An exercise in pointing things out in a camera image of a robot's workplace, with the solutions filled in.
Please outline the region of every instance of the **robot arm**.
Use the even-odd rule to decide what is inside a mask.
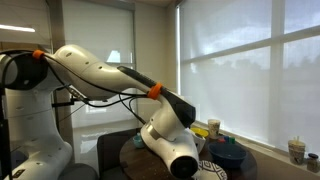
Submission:
[[[191,177],[197,171],[198,152],[187,129],[195,120],[195,108],[161,84],[130,68],[111,67],[76,45],[63,46],[55,54],[36,52],[32,58],[25,52],[1,63],[2,85],[8,89],[32,90],[49,79],[51,71],[60,85],[85,103],[125,94],[122,91],[128,88],[141,90],[161,103],[141,129],[146,146],[163,159],[177,178]]]

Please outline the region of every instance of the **bottle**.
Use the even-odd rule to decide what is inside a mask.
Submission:
[[[314,173],[319,172],[319,162],[318,162],[319,156],[313,153],[309,153],[308,156],[309,157],[307,159],[307,169]]]

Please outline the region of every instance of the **ceiling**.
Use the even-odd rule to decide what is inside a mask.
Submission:
[[[135,0],[158,7],[167,7],[175,0]],[[32,27],[36,32],[0,29],[0,41],[50,45],[51,35],[45,0],[0,0],[0,24]]]

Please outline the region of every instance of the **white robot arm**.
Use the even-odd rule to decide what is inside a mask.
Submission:
[[[146,93],[135,96],[160,101],[161,107],[141,128],[144,143],[163,159],[173,176],[187,178],[197,171],[198,152],[188,129],[195,120],[195,108],[161,84],[130,68],[111,67],[76,45],[63,46],[55,54],[39,51],[3,54],[0,78],[2,87],[7,89],[10,138],[27,146],[29,153],[21,178],[23,174],[31,179],[41,177],[37,172],[39,164],[35,162],[42,163],[42,167],[46,162],[52,163],[46,160],[48,154],[55,158],[55,163],[48,163],[48,167],[55,169],[46,168],[45,172],[56,177],[71,157],[70,145],[62,141],[54,128],[50,108],[50,93],[61,86],[87,104],[125,94],[122,91],[128,88]]]

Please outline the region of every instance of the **plate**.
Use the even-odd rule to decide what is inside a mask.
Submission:
[[[193,175],[194,180],[226,180],[227,173],[210,161],[199,161],[198,171]]]

